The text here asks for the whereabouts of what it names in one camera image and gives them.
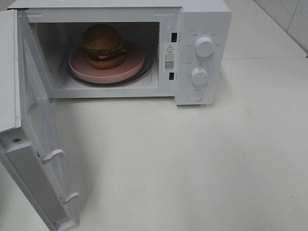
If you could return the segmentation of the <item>glass microwave turntable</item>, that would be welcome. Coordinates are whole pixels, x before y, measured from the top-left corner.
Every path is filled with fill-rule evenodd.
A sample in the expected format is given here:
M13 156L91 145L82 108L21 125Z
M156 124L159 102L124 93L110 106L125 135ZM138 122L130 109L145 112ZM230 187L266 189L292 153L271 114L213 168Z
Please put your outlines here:
M118 87L118 86L134 83L134 82L139 81L140 79L144 78L151 71L152 65L153 65L152 58L148 57L146 55L145 64L142 66L141 71L139 71L136 75L134 75L133 77L131 77L127 80L124 80L124 81L121 81L121 82L118 82L118 83L113 83L113 84L93 84L93 83L82 81L82 80L76 78L73 75L70 67L69 67L69 73L70 73L71 78L73 78L75 81L77 81L80 84L83 84L85 86L94 86L94 87L114 87L114 86L116 86L116 87Z

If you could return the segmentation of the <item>white microwave knob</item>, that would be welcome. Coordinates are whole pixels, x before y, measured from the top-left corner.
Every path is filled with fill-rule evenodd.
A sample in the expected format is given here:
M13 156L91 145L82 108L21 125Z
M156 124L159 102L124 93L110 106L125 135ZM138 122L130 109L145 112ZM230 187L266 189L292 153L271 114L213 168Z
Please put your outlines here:
M194 85L202 86L207 83L209 74L203 68L196 68L191 73L191 80Z
M203 35L199 37L195 43L195 52L199 57L206 58L214 52L214 40L208 36Z

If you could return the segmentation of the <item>pink round plate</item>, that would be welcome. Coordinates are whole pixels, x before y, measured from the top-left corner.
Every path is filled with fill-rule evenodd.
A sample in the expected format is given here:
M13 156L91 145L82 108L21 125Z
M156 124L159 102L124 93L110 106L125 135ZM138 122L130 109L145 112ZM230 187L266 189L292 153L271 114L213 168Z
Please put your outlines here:
M78 48L70 55L69 66L73 75L82 81L93 84L118 83L136 75L145 64L146 53L142 47L126 42L125 49L124 61L113 68L97 69L91 66L82 48Z

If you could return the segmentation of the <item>white microwave oven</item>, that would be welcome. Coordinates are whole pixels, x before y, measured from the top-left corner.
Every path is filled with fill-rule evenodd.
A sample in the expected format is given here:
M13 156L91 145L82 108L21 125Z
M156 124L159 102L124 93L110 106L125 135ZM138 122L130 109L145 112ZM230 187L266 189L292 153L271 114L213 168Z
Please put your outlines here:
M17 0L6 10L24 10L46 63L42 79L50 98L174 97L176 104L210 104L232 14L222 0ZM153 60L139 81L114 87L85 86L71 78L68 59L81 45L84 31L95 24L113 26L125 42L140 45ZM195 41L208 35L214 52L199 57ZM191 73L205 69L208 81L192 83ZM188 94L203 93L199 102Z

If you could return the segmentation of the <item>round white door button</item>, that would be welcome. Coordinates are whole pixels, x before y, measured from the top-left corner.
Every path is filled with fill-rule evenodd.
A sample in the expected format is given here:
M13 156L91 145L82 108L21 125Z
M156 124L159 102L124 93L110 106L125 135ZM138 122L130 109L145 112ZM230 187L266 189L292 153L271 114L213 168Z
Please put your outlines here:
M203 93L199 90L193 90L188 94L188 99L192 102L199 102L203 98Z

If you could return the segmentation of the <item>toy burger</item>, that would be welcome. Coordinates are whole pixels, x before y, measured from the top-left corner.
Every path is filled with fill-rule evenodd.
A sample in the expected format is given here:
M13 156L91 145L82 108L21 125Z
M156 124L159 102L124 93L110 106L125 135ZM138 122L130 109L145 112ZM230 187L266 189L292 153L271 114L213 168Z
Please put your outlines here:
M122 64L126 49L116 29L106 24L89 27L82 36L86 61L94 68L109 69Z

